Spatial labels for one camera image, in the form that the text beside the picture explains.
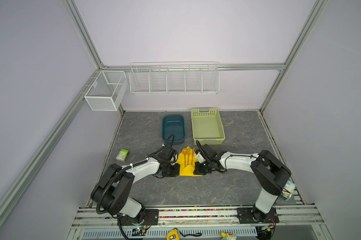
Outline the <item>yellow paper napkin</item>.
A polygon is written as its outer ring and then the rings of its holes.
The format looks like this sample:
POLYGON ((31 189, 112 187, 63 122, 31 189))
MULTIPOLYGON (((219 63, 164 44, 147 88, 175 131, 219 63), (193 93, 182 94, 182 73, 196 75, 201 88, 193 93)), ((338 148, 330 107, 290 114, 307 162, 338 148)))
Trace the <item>yellow paper napkin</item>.
POLYGON ((178 159, 176 161, 176 164, 179 164, 180 165, 180 176, 184 176, 184 177, 201 177, 200 174, 196 174, 194 173, 195 171, 195 168, 196 168, 196 163, 198 163, 198 159, 196 158, 195 156, 195 153, 194 153, 194 158, 193 158, 193 164, 191 165, 187 165, 186 167, 184 166, 184 159, 183 159, 183 154, 180 153, 178 155, 178 159))

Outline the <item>orange plastic spoon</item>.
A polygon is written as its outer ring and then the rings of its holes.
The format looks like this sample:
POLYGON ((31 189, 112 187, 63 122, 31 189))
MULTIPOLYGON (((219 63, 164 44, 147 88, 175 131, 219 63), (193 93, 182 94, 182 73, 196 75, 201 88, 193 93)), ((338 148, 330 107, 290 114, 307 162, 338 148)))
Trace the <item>orange plastic spoon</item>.
POLYGON ((188 148, 183 148, 181 153, 183 154, 184 166, 187 166, 188 148))

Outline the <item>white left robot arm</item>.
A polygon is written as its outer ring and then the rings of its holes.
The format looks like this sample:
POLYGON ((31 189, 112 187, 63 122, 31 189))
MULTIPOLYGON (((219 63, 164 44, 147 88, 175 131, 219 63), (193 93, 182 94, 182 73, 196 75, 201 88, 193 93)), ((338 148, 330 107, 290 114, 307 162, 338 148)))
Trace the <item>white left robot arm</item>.
POLYGON ((178 155, 171 146, 162 146, 139 162, 125 166, 110 165, 91 193, 91 200, 96 203, 96 213, 112 217, 125 215, 141 222, 146 207, 130 197, 133 184, 147 176, 159 179, 178 176, 178 155))

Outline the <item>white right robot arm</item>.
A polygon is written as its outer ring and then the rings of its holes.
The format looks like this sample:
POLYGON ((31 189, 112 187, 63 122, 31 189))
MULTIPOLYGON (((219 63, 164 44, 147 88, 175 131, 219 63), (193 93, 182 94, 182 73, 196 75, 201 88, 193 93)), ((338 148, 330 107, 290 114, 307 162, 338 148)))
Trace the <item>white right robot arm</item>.
POLYGON ((255 175, 261 191, 252 207, 252 217, 257 222, 267 219, 291 177, 290 169, 268 150, 244 155, 227 151, 217 153, 209 145, 202 146, 199 141, 196 141, 196 145, 195 155, 198 161, 193 172, 195 175, 212 172, 226 174, 228 170, 241 170, 255 175))

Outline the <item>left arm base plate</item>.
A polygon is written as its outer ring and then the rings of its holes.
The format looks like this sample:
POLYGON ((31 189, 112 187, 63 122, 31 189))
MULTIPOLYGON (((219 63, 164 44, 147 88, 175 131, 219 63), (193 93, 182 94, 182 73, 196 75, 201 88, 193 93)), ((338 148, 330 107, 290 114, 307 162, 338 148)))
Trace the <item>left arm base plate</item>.
POLYGON ((158 209, 145 209, 141 211, 137 217, 132 218, 127 215, 120 217, 122 226, 156 226, 159 221, 158 209))

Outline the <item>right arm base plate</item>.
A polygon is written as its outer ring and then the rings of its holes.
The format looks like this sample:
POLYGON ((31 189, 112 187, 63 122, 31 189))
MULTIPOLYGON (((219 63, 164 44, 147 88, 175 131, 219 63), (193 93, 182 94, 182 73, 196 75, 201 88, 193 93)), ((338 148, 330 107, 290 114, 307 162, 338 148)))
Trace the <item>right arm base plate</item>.
POLYGON ((279 218, 276 213, 276 208, 272 207, 270 211, 265 214, 255 207, 237 208, 237 218, 240 224, 277 224, 279 218))

